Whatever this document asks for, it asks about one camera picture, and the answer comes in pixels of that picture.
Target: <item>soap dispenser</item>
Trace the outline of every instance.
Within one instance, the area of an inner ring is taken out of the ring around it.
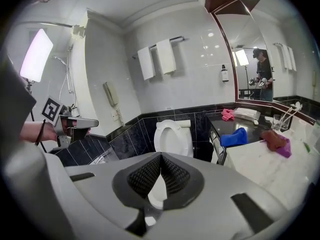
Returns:
[[[226,69],[225,65],[222,65],[221,77],[222,82],[229,82],[228,70]]]

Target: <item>toilet seat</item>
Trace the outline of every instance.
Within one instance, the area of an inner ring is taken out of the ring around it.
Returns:
[[[164,132],[165,129],[172,130],[175,133],[176,137],[178,138],[179,140],[178,145],[181,149],[181,152],[179,153],[179,155],[187,156],[189,151],[187,137],[184,135],[181,126],[172,120],[164,120],[162,122],[157,123],[157,128],[154,134],[155,151],[168,152],[167,150],[164,150],[163,147],[161,147],[161,137],[163,136],[163,134],[167,134],[166,132]]]

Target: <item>purple cloth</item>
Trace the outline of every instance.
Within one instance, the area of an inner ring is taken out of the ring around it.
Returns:
[[[285,158],[289,158],[291,156],[291,146],[290,146],[290,139],[278,134],[279,138],[285,140],[286,144],[283,147],[278,147],[275,152],[280,154]]]

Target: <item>white towel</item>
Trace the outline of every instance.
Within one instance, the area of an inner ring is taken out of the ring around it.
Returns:
[[[176,60],[169,39],[156,43],[162,74],[176,70]]]
[[[282,45],[283,46],[283,57],[286,60],[287,64],[288,64],[288,69],[292,70],[292,64],[291,64],[291,59],[290,59],[290,54],[289,54],[289,49],[288,46],[286,46],[285,44]]]
[[[138,50],[138,57],[142,69],[143,79],[147,80],[149,78],[153,78],[156,75],[156,72],[149,47]]]
[[[295,61],[295,56],[294,56],[294,51],[292,50],[291,47],[289,47],[289,53],[290,53],[290,59],[291,59],[291,64],[292,64],[292,69],[294,71],[297,71],[297,67],[296,67],[296,61]]]
[[[279,46],[280,46],[280,49],[281,49],[281,52],[282,52],[284,68],[287,69],[288,68],[288,63],[287,63],[286,56],[285,56],[285,49],[284,49],[283,45],[279,45]]]

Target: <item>electrical outlet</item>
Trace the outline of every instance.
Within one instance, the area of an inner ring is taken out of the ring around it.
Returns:
[[[113,121],[119,120],[119,115],[118,115],[117,111],[115,111],[114,109],[111,111],[111,116],[112,116]]]

